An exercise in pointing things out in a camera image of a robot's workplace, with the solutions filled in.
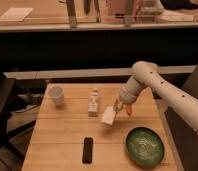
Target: wooden tabletop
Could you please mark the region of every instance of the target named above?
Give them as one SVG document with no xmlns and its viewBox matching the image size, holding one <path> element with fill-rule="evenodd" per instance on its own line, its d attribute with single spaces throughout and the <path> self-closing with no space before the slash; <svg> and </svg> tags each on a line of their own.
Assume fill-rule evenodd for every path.
<svg viewBox="0 0 198 171">
<path fill-rule="evenodd" d="M 64 89 L 65 105 L 55 108 L 47 95 L 52 86 Z M 88 102 L 94 87 L 100 95 L 98 117 L 88 117 Z M 145 89 L 133 105 L 133 114 L 121 111 L 113 126 L 101 123 L 107 106 L 114 103 L 122 84 L 49 84 L 42 102 L 23 171 L 122 171 L 143 170 L 132 162 L 125 149 L 128 132 L 135 127 L 153 129 L 165 147 L 163 161 L 153 170 L 177 170 L 168 137 L 150 89 Z M 93 162 L 82 164 L 83 140 L 92 137 Z"/>
</svg>

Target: white sponge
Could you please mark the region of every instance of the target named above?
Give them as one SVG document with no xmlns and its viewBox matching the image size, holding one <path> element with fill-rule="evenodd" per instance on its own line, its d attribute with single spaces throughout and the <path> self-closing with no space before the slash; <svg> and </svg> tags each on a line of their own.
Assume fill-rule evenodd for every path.
<svg viewBox="0 0 198 171">
<path fill-rule="evenodd" d="M 107 109 L 104 111 L 103 116 L 101 118 L 101 122 L 112 125 L 116 117 L 116 112 L 113 109 L 113 106 L 107 107 Z"/>
</svg>

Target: green plate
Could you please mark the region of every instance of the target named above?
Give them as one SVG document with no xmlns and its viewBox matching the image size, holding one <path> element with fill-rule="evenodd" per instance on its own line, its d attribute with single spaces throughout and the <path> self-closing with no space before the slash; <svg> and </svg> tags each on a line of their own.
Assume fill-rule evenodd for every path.
<svg viewBox="0 0 198 171">
<path fill-rule="evenodd" d="M 126 148 L 130 158 L 143 168 L 152 168 L 164 157 L 164 145 L 151 129 L 138 127 L 132 129 L 126 138 Z"/>
</svg>

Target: white bottle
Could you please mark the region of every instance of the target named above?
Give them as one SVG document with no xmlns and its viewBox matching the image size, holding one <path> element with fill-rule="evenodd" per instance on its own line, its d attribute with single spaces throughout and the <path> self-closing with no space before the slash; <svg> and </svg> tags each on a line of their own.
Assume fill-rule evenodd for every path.
<svg viewBox="0 0 198 171">
<path fill-rule="evenodd" d="M 99 110 L 99 93 L 98 93 L 98 89 L 94 88 L 90 96 L 90 101 L 88 106 L 88 116 L 89 117 L 98 116 L 98 110 Z"/>
</svg>

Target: paper cup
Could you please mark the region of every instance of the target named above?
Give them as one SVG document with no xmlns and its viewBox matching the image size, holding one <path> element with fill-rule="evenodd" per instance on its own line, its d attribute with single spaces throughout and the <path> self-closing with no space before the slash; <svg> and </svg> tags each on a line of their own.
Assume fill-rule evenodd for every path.
<svg viewBox="0 0 198 171">
<path fill-rule="evenodd" d="M 64 93 L 61 87 L 52 87 L 48 92 L 51 100 L 56 107 L 62 107 L 64 104 Z"/>
</svg>

